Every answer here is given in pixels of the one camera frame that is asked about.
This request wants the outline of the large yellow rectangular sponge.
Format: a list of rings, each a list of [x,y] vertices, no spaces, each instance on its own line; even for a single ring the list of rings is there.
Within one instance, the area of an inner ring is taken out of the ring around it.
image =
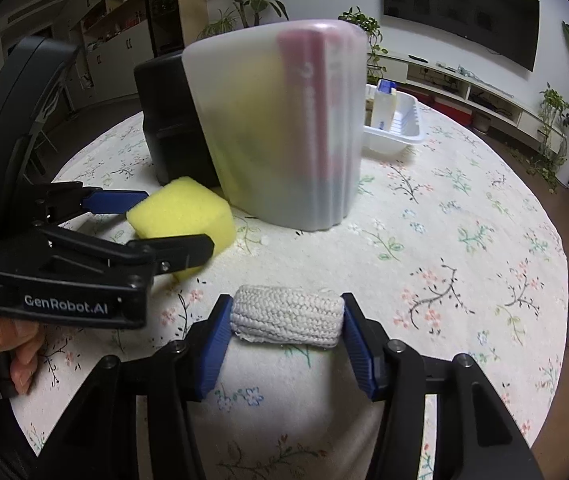
[[[236,239],[228,202],[188,177],[166,184],[130,209],[126,218],[139,238],[206,234],[215,245],[213,257]]]

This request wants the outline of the white knitted scrubber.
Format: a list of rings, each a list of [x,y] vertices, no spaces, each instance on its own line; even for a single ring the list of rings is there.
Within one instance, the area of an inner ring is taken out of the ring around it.
[[[242,285],[234,294],[230,326],[234,335],[251,344],[308,344],[332,349],[342,335],[344,311],[340,296]]]

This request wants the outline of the white plastic tray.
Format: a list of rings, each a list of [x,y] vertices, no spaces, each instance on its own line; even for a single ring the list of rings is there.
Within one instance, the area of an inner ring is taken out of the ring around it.
[[[375,153],[384,157],[399,154],[405,148],[422,145],[426,140],[426,130],[422,126],[422,112],[420,102],[411,94],[398,92],[396,108],[391,128],[388,130],[374,128],[372,114],[375,87],[367,86],[365,98],[370,108],[365,116],[363,126],[362,148],[365,152]]]

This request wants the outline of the blue yellow tissue pack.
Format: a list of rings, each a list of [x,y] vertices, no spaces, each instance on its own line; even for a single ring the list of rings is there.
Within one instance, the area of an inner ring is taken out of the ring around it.
[[[397,88],[394,81],[380,79],[377,82],[371,114],[372,128],[391,130],[397,106]]]

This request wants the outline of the black cylindrical appliance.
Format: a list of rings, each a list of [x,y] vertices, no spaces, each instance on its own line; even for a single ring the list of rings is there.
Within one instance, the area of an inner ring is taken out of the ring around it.
[[[134,69],[143,111],[142,130],[158,182],[189,177],[217,188],[218,176],[204,138],[180,51]]]

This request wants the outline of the floral tablecloth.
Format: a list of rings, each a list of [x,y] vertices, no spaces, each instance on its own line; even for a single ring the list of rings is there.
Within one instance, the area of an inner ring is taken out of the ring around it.
[[[421,114],[425,141],[386,162],[365,159],[338,226],[294,231],[236,211],[234,242],[206,269],[155,281],[143,330],[50,328],[30,392],[11,404],[30,447],[44,447],[101,356],[151,354],[244,284],[351,292],[368,318],[415,350],[470,354],[534,442],[566,338],[561,237],[486,143],[432,108]],[[342,349],[232,339],[192,420],[208,478],[361,479],[381,414]]]

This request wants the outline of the translucent plastic container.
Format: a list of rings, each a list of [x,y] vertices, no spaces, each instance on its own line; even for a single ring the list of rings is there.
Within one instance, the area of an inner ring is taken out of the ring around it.
[[[230,204],[277,226],[341,223],[358,188],[367,36],[338,20],[267,24],[182,53]]]

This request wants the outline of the small plant on console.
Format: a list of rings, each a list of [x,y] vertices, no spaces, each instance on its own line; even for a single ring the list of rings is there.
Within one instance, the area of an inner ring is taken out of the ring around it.
[[[549,84],[539,92],[536,111],[521,110],[517,130],[524,140],[533,142],[523,148],[513,148],[511,155],[524,167],[527,174],[545,181],[548,191],[555,194],[562,185],[557,173],[569,159],[569,138],[566,121],[569,119],[569,101]]]

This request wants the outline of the white TV console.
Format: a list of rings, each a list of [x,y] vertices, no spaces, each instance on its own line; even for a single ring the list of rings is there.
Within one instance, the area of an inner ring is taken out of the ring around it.
[[[438,108],[463,126],[495,129],[521,142],[517,130],[521,110],[532,110],[516,98],[455,70],[418,60],[413,56],[383,55],[385,77],[425,104]]]

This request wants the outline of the trailing green vine plant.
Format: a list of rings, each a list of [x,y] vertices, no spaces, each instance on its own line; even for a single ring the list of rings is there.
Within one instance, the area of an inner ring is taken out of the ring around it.
[[[383,34],[381,25],[376,18],[362,12],[360,6],[351,6],[339,14],[341,21],[358,26],[367,36],[367,82],[377,84],[385,77],[386,68],[381,64],[382,56],[388,50],[382,47]]]

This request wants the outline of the white cabinet wall unit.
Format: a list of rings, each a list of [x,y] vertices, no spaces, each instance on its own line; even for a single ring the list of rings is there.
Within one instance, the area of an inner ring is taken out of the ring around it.
[[[134,68],[153,58],[146,0],[2,0],[0,68],[26,36],[76,44],[66,94],[73,110],[137,93]]]

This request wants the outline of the wall-mounted black television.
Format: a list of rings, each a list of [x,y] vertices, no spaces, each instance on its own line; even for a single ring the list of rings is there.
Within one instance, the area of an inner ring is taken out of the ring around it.
[[[383,13],[450,32],[534,69],[539,0],[383,0]]]

